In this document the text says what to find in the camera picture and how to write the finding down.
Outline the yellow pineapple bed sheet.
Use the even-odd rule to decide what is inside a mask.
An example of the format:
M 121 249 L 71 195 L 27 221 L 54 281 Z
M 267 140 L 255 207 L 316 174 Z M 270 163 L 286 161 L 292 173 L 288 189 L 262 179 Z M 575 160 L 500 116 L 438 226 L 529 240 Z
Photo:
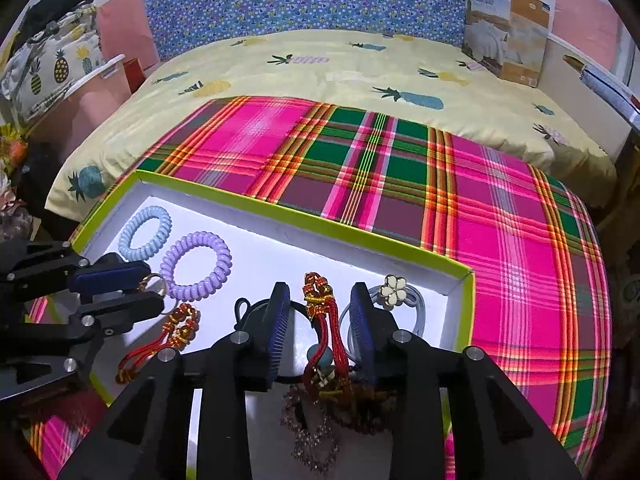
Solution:
M 64 162 L 48 211 L 79 221 L 96 202 L 82 176 L 111 185 L 205 102 L 284 96 L 363 108 L 446 130 L 513 155 L 586 204 L 611 198 L 610 156 L 560 102 L 502 80 L 449 44 L 349 30 L 296 30 L 215 41 L 154 67 L 141 88 Z

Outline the pineapple print fabric bag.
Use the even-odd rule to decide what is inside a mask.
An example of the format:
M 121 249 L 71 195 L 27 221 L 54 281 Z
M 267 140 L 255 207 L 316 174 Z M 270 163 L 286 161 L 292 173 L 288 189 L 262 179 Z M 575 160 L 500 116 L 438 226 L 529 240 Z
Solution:
M 2 74 L 1 94 L 14 122 L 27 128 L 104 64 L 96 6 L 84 3 L 50 21 L 16 51 Z

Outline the grey plaid side shelf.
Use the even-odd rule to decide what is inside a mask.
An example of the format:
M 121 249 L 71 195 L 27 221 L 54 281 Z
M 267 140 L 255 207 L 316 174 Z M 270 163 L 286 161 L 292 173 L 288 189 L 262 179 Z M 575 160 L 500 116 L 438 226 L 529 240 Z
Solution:
M 609 73 L 599 67 L 586 63 L 574 55 L 563 55 L 563 60 L 577 70 L 580 81 L 612 107 L 635 132 L 639 132 L 639 99 L 624 85 L 617 82 Z

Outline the yellow green shallow box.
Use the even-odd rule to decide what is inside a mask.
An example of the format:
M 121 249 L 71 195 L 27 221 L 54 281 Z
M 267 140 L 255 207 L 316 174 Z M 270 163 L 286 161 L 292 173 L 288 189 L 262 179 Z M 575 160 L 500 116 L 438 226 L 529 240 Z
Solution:
M 323 219 L 258 202 L 241 195 L 171 177 L 135 171 L 101 200 L 74 240 L 74 247 L 94 261 L 116 252 L 122 228 L 146 206 L 162 206 L 172 220 L 169 247 L 195 231 L 218 234 L 231 249 L 232 270 L 220 292 L 196 305 L 201 328 L 186 349 L 210 347 L 232 332 L 235 300 L 267 298 L 275 282 L 290 286 L 291 298 L 303 302 L 307 272 L 325 276 L 341 310 L 356 282 L 382 285 L 386 275 L 403 276 L 424 297 L 426 321 L 422 338 L 436 348 L 461 351 L 471 342 L 475 308 L 473 271 L 462 263 L 348 226 L 330 226 Z M 281 373 L 299 374 L 314 331 L 294 313 L 286 334 Z M 160 317 L 134 326 L 124 336 L 110 338 L 96 357 L 94 388 L 106 403 L 122 391 L 116 385 L 118 361 L 137 344 L 151 342 Z M 293 435 L 280 425 L 284 385 L 270 393 L 250 393 L 246 407 L 255 479 L 318 478 L 291 456 Z M 387 479 L 390 472 L 389 434 L 365 437 L 345 430 L 337 464 L 328 479 Z

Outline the black bag on top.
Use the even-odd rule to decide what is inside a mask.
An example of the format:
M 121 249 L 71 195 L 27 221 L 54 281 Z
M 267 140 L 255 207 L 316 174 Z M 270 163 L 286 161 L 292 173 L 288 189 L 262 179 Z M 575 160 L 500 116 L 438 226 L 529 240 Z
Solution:
M 25 13 L 23 21 L 18 28 L 15 40 L 24 44 L 37 32 L 41 32 L 47 24 L 57 21 L 66 13 L 73 11 L 81 4 L 93 2 L 93 0 L 40 0 L 31 6 Z

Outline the grey hair tie white flower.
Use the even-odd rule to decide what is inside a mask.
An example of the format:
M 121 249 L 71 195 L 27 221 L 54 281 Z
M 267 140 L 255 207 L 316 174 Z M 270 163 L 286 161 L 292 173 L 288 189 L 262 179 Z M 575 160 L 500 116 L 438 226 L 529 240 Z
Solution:
M 368 289 L 371 301 L 384 310 L 392 312 L 395 308 L 407 306 L 416 310 L 416 322 L 413 335 L 422 337 L 426 324 L 426 305 L 422 294 L 406 278 L 387 274 L 381 285 Z

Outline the pink green plaid cloth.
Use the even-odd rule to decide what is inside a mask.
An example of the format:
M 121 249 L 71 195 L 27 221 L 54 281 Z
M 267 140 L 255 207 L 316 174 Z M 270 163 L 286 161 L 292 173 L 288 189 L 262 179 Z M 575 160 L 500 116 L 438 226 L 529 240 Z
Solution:
M 264 200 L 470 266 L 473 340 L 581 471 L 605 422 L 611 307 L 584 203 L 560 181 L 432 126 L 294 98 L 128 103 L 73 154 L 48 210 L 81 221 L 130 168 Z

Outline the pink bedside cabinet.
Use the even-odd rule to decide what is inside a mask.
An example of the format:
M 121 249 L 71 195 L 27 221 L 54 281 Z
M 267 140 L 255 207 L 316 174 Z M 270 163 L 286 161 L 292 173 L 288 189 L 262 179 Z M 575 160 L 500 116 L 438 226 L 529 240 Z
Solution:
M 144 81 L 138 58 L 115 56 L 70 87 L 29 131 L 29 143 L 47 144 L 64 162 Z

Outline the bedding set package box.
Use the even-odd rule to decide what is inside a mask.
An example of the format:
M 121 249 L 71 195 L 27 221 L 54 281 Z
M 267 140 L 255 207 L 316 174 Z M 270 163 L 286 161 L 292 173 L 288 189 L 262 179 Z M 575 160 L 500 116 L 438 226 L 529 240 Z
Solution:
M 542 0 L 464 0 L 462 51 L 497 77 L 535 88 L 551 21 Z

